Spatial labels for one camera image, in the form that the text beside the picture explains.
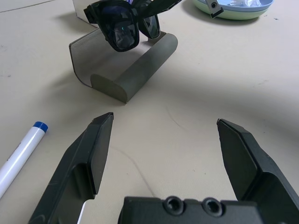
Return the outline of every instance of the gray glasses stand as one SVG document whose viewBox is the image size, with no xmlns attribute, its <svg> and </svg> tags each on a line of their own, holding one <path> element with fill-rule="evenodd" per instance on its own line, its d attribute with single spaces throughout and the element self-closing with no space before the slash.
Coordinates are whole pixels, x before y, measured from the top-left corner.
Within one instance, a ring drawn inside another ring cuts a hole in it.
<svg viewBox="0 0 299 224">
<path fill-rule="evenodd" d="M 177 46 L 174 35 L 161 32 L 154 40 L 140 35 L 136 48 L 117 52 L 97 29 L 71 43 L 70 53 L 80 82 L 127 103 Z"/>
</svg>

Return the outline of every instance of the sunglasses temple arm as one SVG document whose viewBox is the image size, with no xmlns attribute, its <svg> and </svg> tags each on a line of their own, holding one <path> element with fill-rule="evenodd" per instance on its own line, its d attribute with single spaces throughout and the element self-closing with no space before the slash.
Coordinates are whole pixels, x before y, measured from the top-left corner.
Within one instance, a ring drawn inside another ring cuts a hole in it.
<svg viewBox="0 0 299 224">
<path fill-rule="evenodd" d="M 87 20 L 90 24 L 96 24 L 97 23 L 94 16 L 93 16 L 93 13 L 92 13 L 92 6 L 88 6 L 86 9 L 84 9 L 84 13 L 85 13 L 86 18 L 87 18 Z"/>
<path fill-rule="evenodd" d="M 168 11 L 180 1 L 181 0 L 154 0 L 141 11 L 139 16 L 141 18 L 147 18 Z"/>
</svg>

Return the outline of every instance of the table surface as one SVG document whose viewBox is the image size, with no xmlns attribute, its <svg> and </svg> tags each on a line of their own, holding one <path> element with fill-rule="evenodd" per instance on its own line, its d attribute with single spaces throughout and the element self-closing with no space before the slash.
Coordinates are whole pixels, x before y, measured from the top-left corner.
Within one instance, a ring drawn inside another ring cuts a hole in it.
<svg viewBox="0 0 299 224">
<path fill-rule="evenodd" d="M 49 126 L 1 198 L 0 222 L 27 223 L 67 147 L 106 112 L 106 168 L 82 224 L 116 224 L 125 196 L 234 200 L 218 118 L 250 131 L 299 194 L 298 7 L 275 1 L 257 20 L 226 21 L 181 2 L 159 15 L 176 52 L 126 105 L 76 79 L 68 45 L 94 27 L 71 0 L 0 13 L 0 166 L 35 121 Z"/>
</svg>

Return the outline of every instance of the sunglasses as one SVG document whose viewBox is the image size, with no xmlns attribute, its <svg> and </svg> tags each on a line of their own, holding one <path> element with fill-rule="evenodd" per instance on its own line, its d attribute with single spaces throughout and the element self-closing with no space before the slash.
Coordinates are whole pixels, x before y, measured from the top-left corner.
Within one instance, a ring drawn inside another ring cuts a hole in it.
<svg viewBox="0 0 299 224">
<path fill-rule="evenodd" d="M 131 5 L 124 0 L 102 0 L 89 5 L 84 12 L 89 23 L 98 24 L 111 47 L 123 52 L 139 44 L 139 30 L 150 39 L 160 35 L 157 14 L 181 0 L 166 0 L 166 4 L 164 1 L 134 0 Z"/>
</svg>

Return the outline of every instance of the light blue plate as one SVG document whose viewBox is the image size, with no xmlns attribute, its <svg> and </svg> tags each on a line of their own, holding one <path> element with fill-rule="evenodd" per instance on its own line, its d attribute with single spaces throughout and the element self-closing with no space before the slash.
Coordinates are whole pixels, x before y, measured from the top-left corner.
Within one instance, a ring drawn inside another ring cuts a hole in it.
<svg viewBox="0 0 299 224">
<path fill-rule="evenodd" d="M 218 3 L 224 10 L 230 10 L 235 12 L 258 12 L 266 10 L 270 7 L 274 0 L 260 0 L 262 6 L 259 7 L 241 7 L 241 6 L 229 6 L 231 0 L 218 0 Z"/>
</svg>

